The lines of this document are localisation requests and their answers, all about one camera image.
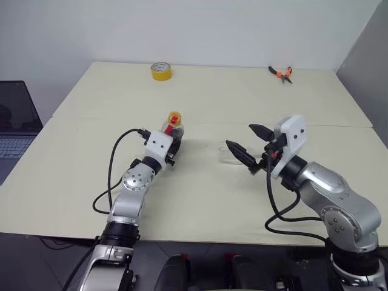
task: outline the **pliers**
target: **pliers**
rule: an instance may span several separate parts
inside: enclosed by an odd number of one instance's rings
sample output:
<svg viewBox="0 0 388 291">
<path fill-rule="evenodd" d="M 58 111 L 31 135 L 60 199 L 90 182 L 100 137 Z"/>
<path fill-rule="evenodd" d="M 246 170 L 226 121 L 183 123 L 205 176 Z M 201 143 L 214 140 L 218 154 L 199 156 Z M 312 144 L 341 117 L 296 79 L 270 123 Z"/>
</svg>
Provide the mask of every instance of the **pliers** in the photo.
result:
<svg viewBox="0 0 388 291">
<path fill-rule="evenodd" d="M 268 67 L 268 69 L 269 69 L 269 71 L 271 72 L 271 73 L 273 73 L 274 75 L 276 75 L 276 77 L 278 77 L 278 78 L 281 78 L 281 81 L 283 82 L 283 84 L 284 84 L 284 80 L 287 80 L 288 82 L 290 82 L 291 84 L 292 84 L 292 82 L 291 82 L 291 80 L 290 80 L 290 75 L 291 75 L 291 73 L 292 73 L 292 68 L 291 67 L 288 67 L 287 68 L 287 72 L 286 72 L 286 74 L 285 75 L 283 75 L 283 73 L 281 72 L 281 71 L 276 71 L 273 67 L 271 67 L 271 66 L 269 66 Z"/>
</svg>

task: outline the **robotic arm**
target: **robotic arm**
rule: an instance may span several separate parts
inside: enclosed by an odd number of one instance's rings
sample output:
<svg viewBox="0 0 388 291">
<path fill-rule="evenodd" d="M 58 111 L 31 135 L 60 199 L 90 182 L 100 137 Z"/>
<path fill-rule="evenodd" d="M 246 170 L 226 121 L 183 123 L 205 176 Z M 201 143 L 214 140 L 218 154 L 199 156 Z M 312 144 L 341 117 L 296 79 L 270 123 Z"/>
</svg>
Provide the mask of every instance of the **robotic arm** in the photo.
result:
<svg viewBox="0 0 388 291">
<path fill-rule="evenodd" d="M 235 142 L 226 141 L 228 148 L 253 175 L 260 169 L 267 170 L 267 159 L 271 159 L 272 177 L 280 177 L 285 188 L 298 190 L 303 202 L 322 219 L 329 235 L 326 247 L 330 252 L 332 287 L 387 291 L 384 266 L 376 251 L 380 213 L 369 200 L 355 193 L 342 176 L 296 155 L 307 140 L 304 118 L 286 118 L 274 132 L 262 125 L 250 128 L 269 142 L 259 163 Z"/>
<path fill-rule="evenodd" d="M 181 116 L 173 112 L 163 131 L 138 130 L 145 139 L 142 160 L 135 159 L 122 176 L 122 190 L 113 203 L 106 227 L 94 247 L 80 291 L 128 291 L 132 290 L 133 271 L 129 269 L 133 246 L 140 239 L 139 216 L 144 198 L 154 177 L 173 165 L 183 128 Z"/>
</svg>

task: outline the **plastic bottle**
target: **plastic bottle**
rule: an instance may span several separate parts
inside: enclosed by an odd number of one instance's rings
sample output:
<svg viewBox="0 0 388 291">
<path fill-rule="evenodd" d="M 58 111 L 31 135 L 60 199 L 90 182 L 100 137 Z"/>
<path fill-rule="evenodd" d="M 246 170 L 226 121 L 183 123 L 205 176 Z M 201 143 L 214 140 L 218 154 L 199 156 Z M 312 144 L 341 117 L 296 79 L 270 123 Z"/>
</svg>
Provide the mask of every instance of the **plastic bottle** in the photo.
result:
<svg viewBox="0 0 388 291">
<path fill-rule="evenodd" d="M 166 135 L 173 137 L 172 145 L 170 146 L 169 154 L 175 156 L 181 146 L 184 126 L 182 124 L 182 116 L 179 112 L 170 112 L 169 117 L 165 121 L 161 129 Z"/>
</svg>

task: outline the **black cable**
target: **black cable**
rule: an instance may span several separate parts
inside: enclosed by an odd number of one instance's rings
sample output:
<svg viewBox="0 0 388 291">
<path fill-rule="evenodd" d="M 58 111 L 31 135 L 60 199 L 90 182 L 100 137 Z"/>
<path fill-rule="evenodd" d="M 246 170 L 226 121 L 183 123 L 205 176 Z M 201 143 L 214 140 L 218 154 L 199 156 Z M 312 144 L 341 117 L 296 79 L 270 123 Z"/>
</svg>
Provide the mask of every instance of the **black cable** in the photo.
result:
<svg viewBox="0 0 388 291">
<path fill-rule="evenodd" d="M 115 151 L 116 151 L 116 148 L 119 144 L 119 142 L 126 136 L 128 135 L 129 133 L 131 132 L 138 132 L 139 129 L 130 129 L 126 132 L 124 132 L 118 139 L 117 141 L 115 142 L 115 145 L 113 146 L 113 149 L 112 149 L 112 154 L 110 155 L 110 161 L 109 161 L 109 168 L 108 168 L 108 199 L 109 199 L 109 209 L 112 209 L 112 193 L 110 192 L 111 191 L 111 187 L 110 187 L 110 176 L 111 176 L 111 173 L 112 173 L 112 164 L 113 164 L 113 157 L 115 156 Z"/>
<path fill-rule="evenodd" d="M 70 276 L 67 278 L 66 283 L 63 285 L 62 291 L 66 291 L 67 288 L 69 287 L 70 283 L 73 281 L 73 278 L 75 274 L 77 274 L 78 269 L 82 266 L 83 262 L 87 259 L 87 257 L 93 252 L 95 246 L 99 243 L 98 238 L 96 238 L 95 242 L 93 245 L 88 249 L 88 251 L 85 253 L 85 255 L 79 260 L 77 266 L 73 269 L 72 273 Z"/>
<path fill-rule="evenodd" d="M 42 238 L 39 238 L 39 240 L 43 243 L 43 245 L 46 247 L 46 248 L 48 248 L 48 249 L 50 249 L 50 250 L 65 250 L 65 249 L 68 249 L 68 248 L 70 248 L 70 247 L 73 247 L 73 245 L 69 245 L 69 246 L 65 246 L 65 247 L 58 247 L 58 248 L 56 248 L 56 247 L 50 247 L 48 244 L 46 244 L 46 242 L 42 239 Z"/>
<path fill-rule="evenodd" d="M 298 218 L 286 218 L 286 217 L 283 217 L 281 215 L 281 213 L 279 212 L 277 206 L 276 206 L 276 203 L 275 203 L 275 199 L 273 197 L 273 193 L 272 193 L 272 185 L 271 185 L 271 171 L 272 171 L 272 160 L 271 160 L 271 155 L 272 155 L 272 152 L 269 151 L 268 152 L 268 157 L 267 157 L 267 191 L 268 191 L 268 197 L 269 197 L 269 201 L 271 203 L 271 206 L 272 206 L 272 209 L 273 209 L 273 212 L 275 212 L 275 216 L 277 218 L 279 218 L 280 220 L 283 220 L 283 221 L 287 221 L 287 222 L 295 222 L 295 221 L 309 221 L 309 220 L 313 220 L 313 221 L 322 221 L 321 218 L 319 217 L 298 217 Z M 300 193 L 299 193 L 299 190 L 295 190 L 296 192 L 296 195 L 299 196 L 299 200 L 300 200 Z"/>
<path fill-rule="evenodd" d="M 299 200 L 300 200 L 300 194 L 296 193 L 296 199 L 295 201 L 289 205 L 288 207 L 286 207 L 285 209 L 283 209 L 282 211 L 280 211 L 280 214 L 285 214 L 287 213 L 288 211 L 290 211 L 291 209 L 293 209 L 298 203 L 299 203 Z M 275 219 L 277 219 L 278 217 L 276 215 L 273 215 L 270 219 L 268 219 L 264 225 L 264 227 L 266 228 L 266 230 L 268 230 L 269 232 L 273 232 L 273 233 L 278 233 L 280 235 L 300 235 L 300 236 L 308 236 L 310 238 L 316 238 L 316 239 L 320 239 L 321 241 L 323 241 L 324 243 L 326 242 L 325 238 L 323 238 L 322 236 L 319 236 L 319 235 L 315 235 L 313 233 L 307 233 L 307 232 L 291 232 L 291 231 L 286 231 L 286 230 L 278 230 L 278 229 L 273 229 L 271 227 L 269 227 L 269 224 L 274 221 Z"/>
<path fill-rule="evenodd" d="M 120 180 L 117 182 L 117 184 L 114 185 L 114 186 L 111 188 L 111 190 L 113 190 L 114 188 L 116 188 L 117 186 L 119 186 L 120 183 L 121 183 L 121 178 L 120 178 Z M 109 211 L 99 210 L 99 209 L 96 207 L 96 203 L 97 203 L 98 199 L 100 199 L 101 197 L 103 197 L 106 193 L 108 193 L 108 190 L 106 190 L 105 192 L 103 192 L 103 193 L 101 193 L 100 195 L 98 195 L 98 196 L 96 197 L 96 199 L 93 201 L 92 207 L 93 207 L 93 210 L 94 210 L 95 212 L 98 212 L 98 213 L 101 213 L 101 214 L 109 214 Z"/>
<path fill-rule="evenodd" d="M 272 155 L 272 152 L 269 152 L 268 153 L 268 158 L 267 158 L 267 191 L 268 191 L 268 196 L 269 196 L 269 200 L 270 200 L 270 203 L 271 203 L 271 206 L 272 206 L 272 209 L 273 209 L 273 212 L 275 212 L 275 215 L 273 215 L 271 218 L 269 218 L 264 227 L 269 231 L 269 232 L 273 232 L 273 233 L 279 233 L 279 234 L 282 234 L 282 235 L 300 235 L 300 236 L 308 236 L 308 237 L 311 237 L 311 238 L 316 238 L 316 239 L 320 239 L 321 241 L 325 242 L 325 238 L 323 238 L 322 236 L 319 236 L 319 235 L 315 235 L 313 233 L 307 233 L 307 232 L 291 232 L 291 231 L 285 231 L 285 230 L 277 230 L 277 229 L 273 229 L 271 227 L 269 227 L 269 224 L 274 221 L 275 219 L 279 218 L 280 220 L 283 220 L 283 221 L 287 221 L 287 222 L 296 222 L 296 221 L 321 221 L 320 218 L 318 217 L 299 217 L 299 218 L 286 218 L 286 217 L 283 217 L 282 215 L 287 213 L 288 211 L 292 210 L 293 208 L 295 208 L 295 206 L 300 202 L 300 199 L 301 199 L 301 194 L 299 192 L 298 189 L 295 190 L 295 193 L 296 193 L 296 199 L 294 200 L 293 203 L 291 203 L 291 205 L 289 205 L 288 207 L 286 207 L 285 209 L 283 209 L 282 211 L 279 212 L 277 206 L 276 206 L 276 203 L 275 203 L 275 199 L 273 197 L 273 193 L 272 193 L 272 185 L 271 185 L 271 171 L 272 171 L 272 161 L 271 161 L 271 155 Z"/>
</svg>

